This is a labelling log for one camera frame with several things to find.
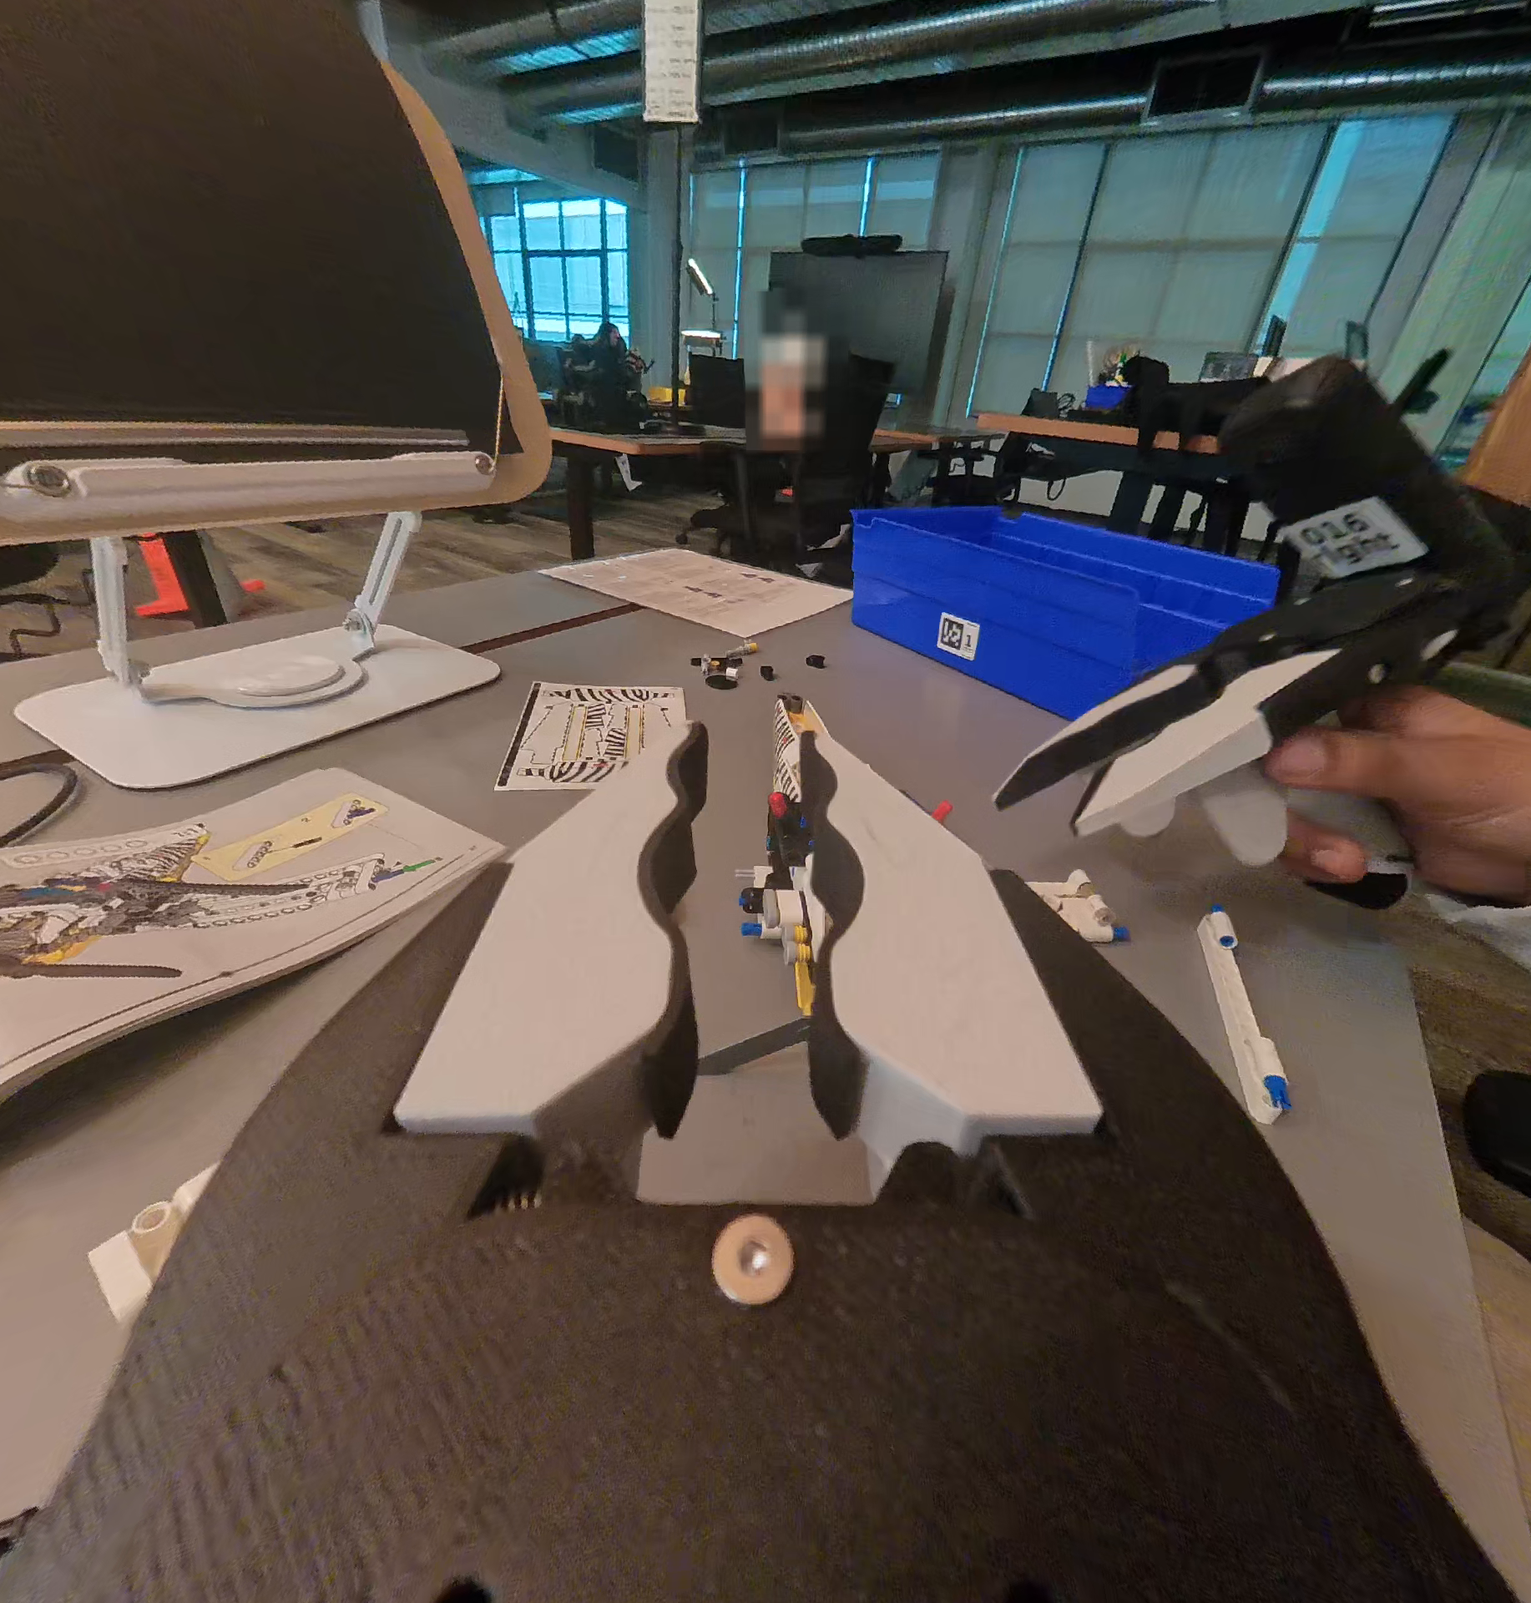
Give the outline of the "person's right hand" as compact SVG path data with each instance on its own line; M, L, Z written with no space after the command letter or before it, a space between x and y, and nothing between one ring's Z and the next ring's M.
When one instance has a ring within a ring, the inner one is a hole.
M1291 735L1263 774L1382 805L1438 894L1531 905L1531 730L1430 687L1386 687Z

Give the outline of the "black tablet screen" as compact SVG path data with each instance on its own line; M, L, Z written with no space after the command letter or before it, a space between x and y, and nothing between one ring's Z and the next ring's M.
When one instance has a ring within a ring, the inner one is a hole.
M456 151L340 2L0 2L0 546L548 459Z

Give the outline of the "wooden pillar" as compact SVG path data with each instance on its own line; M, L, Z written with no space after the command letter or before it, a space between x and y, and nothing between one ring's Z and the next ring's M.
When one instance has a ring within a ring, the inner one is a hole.
M1531 350L1457 480L1470 493L1531 509Z

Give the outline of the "lego instruction booklet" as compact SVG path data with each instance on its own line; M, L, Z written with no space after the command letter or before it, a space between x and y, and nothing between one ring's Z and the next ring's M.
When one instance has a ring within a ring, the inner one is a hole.
M371 937L506 848L309 771L222 809L0 848L0 1107L79 1058Z

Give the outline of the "large white lego panel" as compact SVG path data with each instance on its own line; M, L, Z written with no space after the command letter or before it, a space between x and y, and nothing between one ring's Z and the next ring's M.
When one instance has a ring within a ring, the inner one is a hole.
M167 1201L157 1201L133 1216L128 1228L88 1253L97 1288L119 1327L134 1323L148 1302L196 1202L207 1190L215 1167L183 1181Z

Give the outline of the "dark rounded object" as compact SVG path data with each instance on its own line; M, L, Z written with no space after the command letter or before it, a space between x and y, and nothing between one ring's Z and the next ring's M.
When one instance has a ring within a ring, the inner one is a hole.
M1531 1075L1479 1073L1464 1094L1473 1163L1531 1201Z

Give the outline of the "hanging paper sign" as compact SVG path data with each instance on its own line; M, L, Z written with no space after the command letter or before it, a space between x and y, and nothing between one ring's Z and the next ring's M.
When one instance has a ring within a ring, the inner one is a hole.
M644 2L644 123L701 123L702 2Z

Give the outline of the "wooden office desk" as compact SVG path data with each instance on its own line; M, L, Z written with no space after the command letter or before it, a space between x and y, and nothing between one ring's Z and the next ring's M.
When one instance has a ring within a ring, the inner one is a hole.
M927 425L922 431L875 431L870 459L886 462L895 453L962 453L992 442L996 431L970 425ZM594 488L597 466L620 459L693 459L706 451L741 455L748 440L740 431L707 433L594 433L551 425L551 451L565 463L567 498L567 550L569 559L589 563L597 554Z
M995 434L1017 434L1047 447L1069 477L1117 475L1117 493L1103 518L1115 533L1146 531L1166 542L1188 493L1206 506L1199 544L1235 557L1242 544L1253 493L1218 453L1212 434L1156 433L1149 445L1137 431L1120 425L1084 425L1026 415L975 412L973 425Z

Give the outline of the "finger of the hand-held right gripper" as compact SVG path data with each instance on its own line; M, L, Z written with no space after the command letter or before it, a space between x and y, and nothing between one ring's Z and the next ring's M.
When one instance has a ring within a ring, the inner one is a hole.
M1263 771L1270 749L1258 708L1215 702L1111 760L1078 808L1072 833L1151 838L1173 822L1182 803L1194 803L1220 840L1278 840L1280 792Z
M1224 687L1212 684L1207 661L1172 663L1039 745L1003 781L995 808L1009 809L1084 771L1103 774L1120 756L1137 749L1172 725L1215 702L1240 702L1263 714L1270 697L1319 671L1332 657L1336 650L1283 657L1240 671Z

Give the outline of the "white printed paper sheet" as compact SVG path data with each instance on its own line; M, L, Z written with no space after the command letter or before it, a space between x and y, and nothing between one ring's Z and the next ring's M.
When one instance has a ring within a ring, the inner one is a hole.
M740 640L852 605L852 592L673 546L567 563L543 576Z

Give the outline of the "person's right forearm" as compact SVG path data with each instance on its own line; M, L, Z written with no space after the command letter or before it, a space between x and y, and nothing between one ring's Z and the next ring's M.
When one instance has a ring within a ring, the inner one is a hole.
M1423 900L1447 926L1499 954L1531 977L1531 904L1503 908L1442 894L1423 894Z

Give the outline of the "small white lego assembly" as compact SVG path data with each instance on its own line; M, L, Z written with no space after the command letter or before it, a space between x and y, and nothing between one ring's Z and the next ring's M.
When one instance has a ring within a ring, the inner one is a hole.
M1086 942L1099 947L1130 942L1130 929L1117 921L1086 872L1069 872L1064 881L1026 881L1026 885Z

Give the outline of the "long white lego beam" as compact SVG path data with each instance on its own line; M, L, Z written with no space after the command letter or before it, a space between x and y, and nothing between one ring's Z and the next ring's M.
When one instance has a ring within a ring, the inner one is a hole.
M1255 1124L1270 1127L1291 1111L1294 1101L1276 1045L1263 1034L1237 969L1237 929L1228 915L1212 904L1199 920L1194 934L1210 977L1220 1029L1237 1068L1242 1105Z

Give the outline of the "zebra-striped lego helicopter model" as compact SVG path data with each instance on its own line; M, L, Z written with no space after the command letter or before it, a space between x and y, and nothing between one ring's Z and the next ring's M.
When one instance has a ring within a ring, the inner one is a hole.
M744 939L775 944L793 974L798 1015L814 1012L819 944L828 929L824 908L809 885L814 833L798 779L798 749L809 731L822 731L814 708L798 696L775 697L763 864L748 876L737 899Z

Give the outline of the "black bag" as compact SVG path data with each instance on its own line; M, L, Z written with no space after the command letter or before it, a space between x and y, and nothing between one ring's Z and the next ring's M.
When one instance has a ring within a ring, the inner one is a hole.
M1136 425L1136 447L1143 455L1156 447L1166 451L1166 434L1176 438L1176 445L1169 447L1176 453L1188 451L1193 440L1215 440L1228 418L1267 389L1265 375L1172 384L1169 368L1146 355L1128 356L1120 378L1130 394L1117 412Z

